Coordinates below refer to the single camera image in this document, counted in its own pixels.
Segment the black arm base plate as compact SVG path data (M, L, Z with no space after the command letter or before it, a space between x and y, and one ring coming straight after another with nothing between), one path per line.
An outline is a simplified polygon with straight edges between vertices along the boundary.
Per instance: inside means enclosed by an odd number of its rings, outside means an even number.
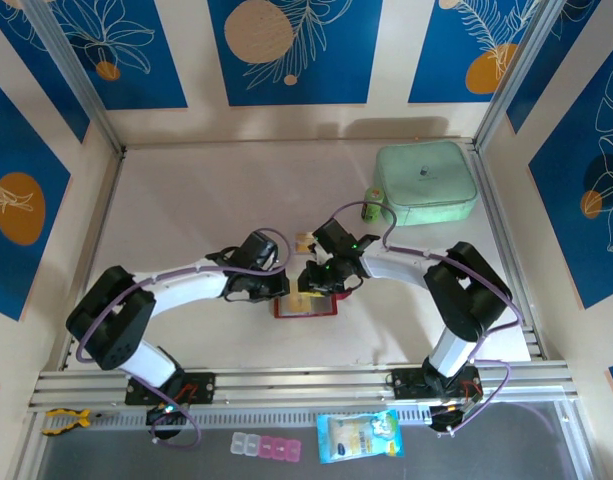
M397 400L479 401L483 397L479 380L474 366L465 366L452 377L444 377L431 368L415 367L392 370L388 385Z
M216 375L207 373L176 373L159 390L178 404L211 404L215 393ZM155 406L163 399L134 379L128 382L125 403Z

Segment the aluminium frame post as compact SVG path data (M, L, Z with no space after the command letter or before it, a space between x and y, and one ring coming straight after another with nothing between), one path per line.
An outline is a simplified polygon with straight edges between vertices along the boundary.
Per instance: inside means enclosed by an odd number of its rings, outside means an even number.
M119 157L125 153L106 109L57 19L44 0L20 0L22 10L88 118Z
M492 97L489 107L473 136L474 150L480 154L490 143L506 110L515 97L535 57L550 34L566 0L540 0L535 16L528 25L511 63Z

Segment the aluminium side rail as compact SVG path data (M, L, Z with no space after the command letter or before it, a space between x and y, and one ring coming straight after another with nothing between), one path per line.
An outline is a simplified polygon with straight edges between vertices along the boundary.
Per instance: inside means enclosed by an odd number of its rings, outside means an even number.
M79 252L71 289L67 296L63 324L66 324L71 313L85 296L92 282L94 267L98 257L101 240L113 205L115 192L122 174L126 152L112 158L100 180L94 198L94 208L86 223L86 235Z
M499 195L490 176L484 158L474 145L468 144L467 151L472 173L476 178L480 197L487 212L496 247L500 255L506 284L513 294L515 304L523 314L522 331L527 343L530 357L533 361L548 359L536 324L535 309L532 305L530 292L525 285L524 275L520 267L510 232L507 228L505 214Z

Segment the mint green zip pouch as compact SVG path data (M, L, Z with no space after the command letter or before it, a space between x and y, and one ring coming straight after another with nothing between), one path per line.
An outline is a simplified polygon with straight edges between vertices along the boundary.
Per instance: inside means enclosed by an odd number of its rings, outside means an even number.
M384 194L382 216L398 226L464 220L478 197L462 148L448 140L381 148L374 185Z

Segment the red leather card holder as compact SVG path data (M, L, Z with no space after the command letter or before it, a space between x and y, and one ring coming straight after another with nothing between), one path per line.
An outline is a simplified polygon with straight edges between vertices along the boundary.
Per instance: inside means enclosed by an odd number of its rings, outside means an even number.
M325 298L312 298L312 312L310 314L290 315L287 312L288 296L280 300L274 300L273 316L276 319L289 318L313 318L336 316L338 314L338 302L343 301L350 296L350 293L335 294Z

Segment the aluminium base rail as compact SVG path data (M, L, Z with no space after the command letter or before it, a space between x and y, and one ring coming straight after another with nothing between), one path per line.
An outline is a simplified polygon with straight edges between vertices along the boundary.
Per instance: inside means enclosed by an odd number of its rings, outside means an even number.
M311 369L217 369L214 408L393 405L393 365ZM32 411L57 407L123 409L129 380L122 373L93 370L42 372L29 401ZM498 401L575 400L578 389L563 361L511 365Z

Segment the yellow handled pliers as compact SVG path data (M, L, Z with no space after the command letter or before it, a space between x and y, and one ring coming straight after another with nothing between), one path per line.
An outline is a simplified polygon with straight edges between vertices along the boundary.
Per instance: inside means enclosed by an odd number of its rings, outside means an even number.
M91 426L93 420L101 420L113 415L114 412L111 411L90 409L75 410L69 408L52 409L46 413L48 418L63 417L67 418L68 421L59 428L45 428L42 430L42 434L48 437L63 435L78 428L88 428Z

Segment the small green bottle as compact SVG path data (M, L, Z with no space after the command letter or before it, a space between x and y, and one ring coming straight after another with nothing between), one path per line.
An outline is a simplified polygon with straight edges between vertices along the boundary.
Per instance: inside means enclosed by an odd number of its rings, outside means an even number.
M365 223L375 223L381 215L381 205L384 200L384 192L379 187L370 187L364 194L361 218Z

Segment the blue and white snack packet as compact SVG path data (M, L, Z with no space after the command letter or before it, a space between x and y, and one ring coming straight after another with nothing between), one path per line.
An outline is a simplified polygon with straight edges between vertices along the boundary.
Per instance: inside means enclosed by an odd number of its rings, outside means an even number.
M322 414L316 422L321 464L373 456L405 455L401 427L394 410L370 414Z

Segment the black controller board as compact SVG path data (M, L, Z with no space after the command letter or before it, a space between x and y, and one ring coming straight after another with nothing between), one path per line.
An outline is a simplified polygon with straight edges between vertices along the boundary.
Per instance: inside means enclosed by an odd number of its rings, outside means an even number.
M147 426L182 426L186 423L186 416L172 404L161 403L146 412Z
M470 416L482 399L482 390L474 385L468 385L464 390L462 399L430 408L430 428L439 433L455 430Z

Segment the white and pink pill organizer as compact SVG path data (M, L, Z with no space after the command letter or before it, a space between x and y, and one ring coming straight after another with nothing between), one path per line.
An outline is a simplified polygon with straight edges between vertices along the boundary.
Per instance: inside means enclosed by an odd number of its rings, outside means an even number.
M234 432L229 451L233 455L257 457L274 461L298 463L301 459L302 443L297 439L285 439Z

